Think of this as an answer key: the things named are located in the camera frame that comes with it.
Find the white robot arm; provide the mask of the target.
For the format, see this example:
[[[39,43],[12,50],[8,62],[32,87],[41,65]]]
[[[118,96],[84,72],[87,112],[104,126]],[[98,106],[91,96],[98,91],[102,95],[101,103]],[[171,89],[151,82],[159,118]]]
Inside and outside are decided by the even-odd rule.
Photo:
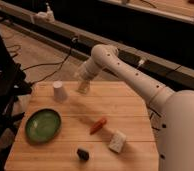
[[[159,171],[194,171],[194,91],[174,91],[118,58],[118,49],[98,44],[81,65],[83,80],[93,80],[107,68],[161,115],[157,149]]]

